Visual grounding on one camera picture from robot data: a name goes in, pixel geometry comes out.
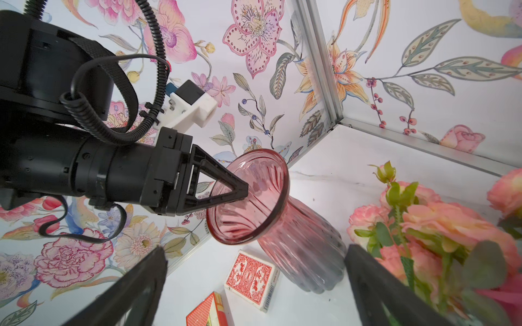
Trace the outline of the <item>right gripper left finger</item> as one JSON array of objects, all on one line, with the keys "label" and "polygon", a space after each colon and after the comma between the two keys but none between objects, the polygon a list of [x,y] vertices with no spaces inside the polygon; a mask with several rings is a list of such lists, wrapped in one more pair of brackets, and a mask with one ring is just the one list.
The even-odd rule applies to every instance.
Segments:
[{"label": "right gripper left finger", "polygon": [[152,325],[167,278],[167,259],[156,247],[65,325]]}]

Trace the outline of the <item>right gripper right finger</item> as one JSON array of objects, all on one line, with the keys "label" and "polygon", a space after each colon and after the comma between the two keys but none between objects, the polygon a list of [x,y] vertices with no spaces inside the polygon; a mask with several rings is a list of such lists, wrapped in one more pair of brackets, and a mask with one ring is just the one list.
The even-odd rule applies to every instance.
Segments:
[{"label": "right gripper right finger", "polygon": [[451,325],[359,245],[344,262],[363,325],[389,325],[386,311],[401,325]]}]

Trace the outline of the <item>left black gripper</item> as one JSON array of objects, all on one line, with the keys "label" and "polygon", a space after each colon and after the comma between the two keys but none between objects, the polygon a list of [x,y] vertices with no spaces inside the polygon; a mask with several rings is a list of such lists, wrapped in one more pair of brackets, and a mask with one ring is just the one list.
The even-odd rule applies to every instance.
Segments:
[{"label": "left black gripper", "polygon": [[[198,198],[200,176],[211,194]],[[248,184],[201,149],[192,137],[163,127],[148,162],[140,205],[157,215],[187,215],[247,198]]]}]

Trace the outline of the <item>smoky pink glass vase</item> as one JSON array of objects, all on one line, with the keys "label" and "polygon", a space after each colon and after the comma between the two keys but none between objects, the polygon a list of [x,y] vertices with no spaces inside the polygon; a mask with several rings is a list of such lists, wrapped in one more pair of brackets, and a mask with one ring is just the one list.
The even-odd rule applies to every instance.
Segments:
[{"label": "smoky pink glass vase", "polygon": [[285,160],[271,149],[256,149],[227,169],[247,183],[248,195],[207,210],[214,239],[225,245],[256,241],[303,291],[333,290],[345,276],[347,247],[327,220],[291,197]]}]

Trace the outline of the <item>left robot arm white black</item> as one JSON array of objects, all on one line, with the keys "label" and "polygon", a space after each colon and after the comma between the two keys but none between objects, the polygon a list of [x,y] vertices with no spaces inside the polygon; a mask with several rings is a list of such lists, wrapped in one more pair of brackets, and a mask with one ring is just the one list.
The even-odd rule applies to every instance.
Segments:
[{"label": "left robot arm white black", "polygon": [[1,12],[1,207],[43,196],[85,196],[98,209],[120,202],[181,215],[246,198],[247,183],[186,134],[211,98],[192,82],[163,103],[170,71],[159,22],[152,25],[154,100],[139,108],[119,58],[99,43],[42,20],[45,3]]}]

